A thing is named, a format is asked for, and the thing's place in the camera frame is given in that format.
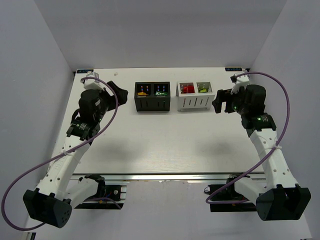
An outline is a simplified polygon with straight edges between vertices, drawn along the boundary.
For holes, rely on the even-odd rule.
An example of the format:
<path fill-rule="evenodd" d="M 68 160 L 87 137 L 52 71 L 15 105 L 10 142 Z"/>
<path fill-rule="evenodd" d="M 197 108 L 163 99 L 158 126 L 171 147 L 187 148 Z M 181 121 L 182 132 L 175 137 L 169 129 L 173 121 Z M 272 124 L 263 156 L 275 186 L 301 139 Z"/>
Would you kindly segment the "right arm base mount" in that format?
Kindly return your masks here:
<path fill-rule="evenodd" d="M 224 184 L 210 184 L 208 185 L 203 192 L 206 195 L 212 194 L 214 191 L 221 188 Z M 221 192 L 217 193 L 213 196 L 210 200 L 211 201 L 242 201 L 245 197 L 237 192 L 235 192 L 234 185 L 222 190 Z M 244 203 L 239 204 L 211 204 L 210 205 L 210 212 L 211 213 L 236 213 L 236 212 L 256 212 L 256 206 L 246 201 Z"/>

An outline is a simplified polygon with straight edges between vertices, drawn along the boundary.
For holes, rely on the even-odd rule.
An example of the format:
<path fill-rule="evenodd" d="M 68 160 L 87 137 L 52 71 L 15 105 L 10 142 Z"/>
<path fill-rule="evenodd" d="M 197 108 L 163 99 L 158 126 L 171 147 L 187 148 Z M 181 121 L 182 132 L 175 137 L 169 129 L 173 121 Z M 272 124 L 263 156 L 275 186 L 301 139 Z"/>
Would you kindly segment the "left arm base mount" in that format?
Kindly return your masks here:
<path fill-rule="evenodd" d="M 89 174 L 79 178 L 79 182 L 94 180 L 98 183 L 97 191 L 76 209 L 86 210 L 121 210 L 126 199 L 126 185 L 106 183 L 105 178 L 98 174 Z"/>

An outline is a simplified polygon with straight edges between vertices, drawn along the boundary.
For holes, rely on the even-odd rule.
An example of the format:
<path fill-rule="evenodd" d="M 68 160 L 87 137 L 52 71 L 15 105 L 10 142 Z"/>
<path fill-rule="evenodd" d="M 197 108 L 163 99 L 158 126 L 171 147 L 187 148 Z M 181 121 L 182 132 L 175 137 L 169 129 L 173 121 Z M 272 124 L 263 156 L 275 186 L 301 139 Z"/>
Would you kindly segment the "yellow round flower lego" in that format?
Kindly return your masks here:
<path fill-rule="evenodd" d="M 148 96 L 148 94 L 146 92 L 138 92 L 137 95 L 138 96 Z"/>

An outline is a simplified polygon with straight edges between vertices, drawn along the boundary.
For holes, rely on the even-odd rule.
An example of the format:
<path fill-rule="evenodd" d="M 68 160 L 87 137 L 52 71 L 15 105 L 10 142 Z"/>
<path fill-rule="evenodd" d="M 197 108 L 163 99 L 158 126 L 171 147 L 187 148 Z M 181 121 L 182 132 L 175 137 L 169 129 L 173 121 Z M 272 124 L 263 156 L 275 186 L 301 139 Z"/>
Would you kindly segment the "lime small lego brick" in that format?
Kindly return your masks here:
<path fill-rule="evenodd" d="M 198 92 L 199 92 L 199 93 L 207 93 L 208 90 L 207 90 L 207 88 L 205 88 L 205 87 L 203 87 L 203 86 L 200 86 L 200 87 L 198 88 Z"/>

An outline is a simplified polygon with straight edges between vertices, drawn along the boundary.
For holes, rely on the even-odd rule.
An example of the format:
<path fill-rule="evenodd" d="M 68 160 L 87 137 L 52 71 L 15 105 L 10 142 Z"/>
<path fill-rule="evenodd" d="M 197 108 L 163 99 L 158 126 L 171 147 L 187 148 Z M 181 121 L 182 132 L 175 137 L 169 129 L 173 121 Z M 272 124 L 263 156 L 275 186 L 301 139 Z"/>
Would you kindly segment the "red rounded lego block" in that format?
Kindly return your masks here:
<path fill-rule="evenodd" d="M 184 85 L 181 87 L 181 93 L 182 94 L 194 94 L 195 88 L 193 85 Z"/>

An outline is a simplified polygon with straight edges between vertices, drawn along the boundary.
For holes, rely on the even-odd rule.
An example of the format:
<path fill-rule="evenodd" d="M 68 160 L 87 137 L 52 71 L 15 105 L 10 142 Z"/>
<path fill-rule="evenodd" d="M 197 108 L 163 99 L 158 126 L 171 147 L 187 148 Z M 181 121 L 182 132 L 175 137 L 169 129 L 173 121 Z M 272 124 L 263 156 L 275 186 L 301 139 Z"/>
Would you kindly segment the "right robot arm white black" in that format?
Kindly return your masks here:
<path fill-rule="evenodd" d="M 260 85 L 241 86 L 236 93 L 219 90 L 212 102 L 216 113 L 236 112 L 253 143 L 262 166 L 266 186 L 242 173 L 227 179 L 226 186 L 215 191 L 215 204 L 237 204 L 250 201 L 263 221 L 299 220 L 311 200 L 307 187 L 301 187 L 292 175 L 278 143 L 276 124 L 265 112 L 266 90 Z"/>

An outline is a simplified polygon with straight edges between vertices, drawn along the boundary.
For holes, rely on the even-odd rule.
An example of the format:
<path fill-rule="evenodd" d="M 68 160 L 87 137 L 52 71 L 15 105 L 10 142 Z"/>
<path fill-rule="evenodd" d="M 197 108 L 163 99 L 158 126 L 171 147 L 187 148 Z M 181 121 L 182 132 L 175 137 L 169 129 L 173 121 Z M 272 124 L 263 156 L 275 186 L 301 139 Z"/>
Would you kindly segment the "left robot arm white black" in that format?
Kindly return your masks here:
<path fill-rule="evenodd" d="M 106 196 L 104 177 L 90 174 L 79 179 L 76 186 L 68 188 L 69 181 L 81 158 L 98 136 L 100 122 L 106 112 L 115 110 L 128 100 L 128 91 L 113 81 L 107 82 L 113 95 L 95 80 L 84 83 L 76 109 L 66 132 L 62 156 L 55 160 L 35 190 L 27 190 L 23 202 L 29 216 L 42 223 L 62 228 L 68 222 L 72 210 L 87 199 Z"/>

